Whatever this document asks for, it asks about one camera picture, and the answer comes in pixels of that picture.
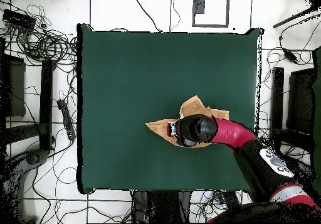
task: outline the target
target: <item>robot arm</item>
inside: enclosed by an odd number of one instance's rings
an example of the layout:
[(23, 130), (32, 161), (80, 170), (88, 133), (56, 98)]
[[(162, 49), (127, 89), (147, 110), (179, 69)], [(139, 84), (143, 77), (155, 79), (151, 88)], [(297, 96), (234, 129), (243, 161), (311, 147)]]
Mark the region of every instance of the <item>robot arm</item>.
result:
[(245, 126), (231, 120), (191, 115), (178, 120), (175, 127), (180, 145), (211, 142), (228, 146), (255, 193), (255, 202), (305, 203), (317, 207), (284, 160), (265, 148)]

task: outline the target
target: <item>brown paper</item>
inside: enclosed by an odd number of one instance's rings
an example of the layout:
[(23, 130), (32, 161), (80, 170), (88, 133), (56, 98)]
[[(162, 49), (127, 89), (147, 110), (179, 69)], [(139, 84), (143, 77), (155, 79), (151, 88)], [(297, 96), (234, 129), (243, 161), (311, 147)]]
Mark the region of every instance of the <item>brown paper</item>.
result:
[[(204, 114), (208, 117), (212, 117), (212, 115), (215, 118), (221, 118), (221, 119), (229, 119), (229, 112), (227, 110), (216, 110), (216, 109), (211, 109), (210, 107), (206, 107), (203, 105), (201, 100), (199, 99), (198, 96), (193, 96), (189, 100), (185, 101), (180, 110), (179, 110), (179, 115), (181, 118), (193, 115), (193, 114)], [(146, 123), (147, 127), (153, 131), (154, 133), (158, 134), (159, 136), (163, 137), (165, 140), (170, 142), (171, 144), (175, 146), (179, 146), (177, 144), (177, 140), (175, 137), (169, 137), (167, 135), (167, 124), (169, 122), (174, 122), (177, 119), (164, 119), (164, 120), (158, 120), (157, 122), (148, 122)], [(210, 145), (209, 143), (200, 143), (195, 145), (192, 148), (198, 148), (198, 147), (206, 147)]]

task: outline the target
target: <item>power strip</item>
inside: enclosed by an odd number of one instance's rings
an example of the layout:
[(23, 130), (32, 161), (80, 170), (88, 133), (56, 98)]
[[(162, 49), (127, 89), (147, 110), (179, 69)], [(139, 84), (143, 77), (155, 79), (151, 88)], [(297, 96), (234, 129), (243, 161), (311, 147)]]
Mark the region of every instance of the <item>power strip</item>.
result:
[(70, 114), (69, 114), (67, 104), (64, 100), (58, 100), (57, 105), (58, 105), (58, 109), (60, 109), (63, 114), (63, 126), (67, 131), (68, 139), (70, 141), (74, 141), (76, 139), (76, 134), (70, 119)]

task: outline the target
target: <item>black border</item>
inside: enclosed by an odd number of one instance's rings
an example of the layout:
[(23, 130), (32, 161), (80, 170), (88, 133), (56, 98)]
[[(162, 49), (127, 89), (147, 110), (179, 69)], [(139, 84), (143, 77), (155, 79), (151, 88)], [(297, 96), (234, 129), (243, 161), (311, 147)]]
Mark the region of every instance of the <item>black border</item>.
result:
[(193, 0), (193, 9), (192, 9), (192, 27), (193, 28), (228, 28), (229, 25), (229, 0), (226, 0), (226, 17), (225, 24), (195, 24), (195, 8), (196, 0)]

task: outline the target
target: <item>green table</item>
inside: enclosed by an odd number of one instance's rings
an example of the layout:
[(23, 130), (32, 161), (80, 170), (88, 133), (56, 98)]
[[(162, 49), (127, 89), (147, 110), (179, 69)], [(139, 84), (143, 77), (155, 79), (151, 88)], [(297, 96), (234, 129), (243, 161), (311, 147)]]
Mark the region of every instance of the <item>green table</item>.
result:
[(198, 95), (253, 128), (259, 37), (259, 29), (122, 33), (78, 25), (80, 188), (248, 189), (228, 148), (176, 147), (145, 123), (177, 118), (181, 104)]

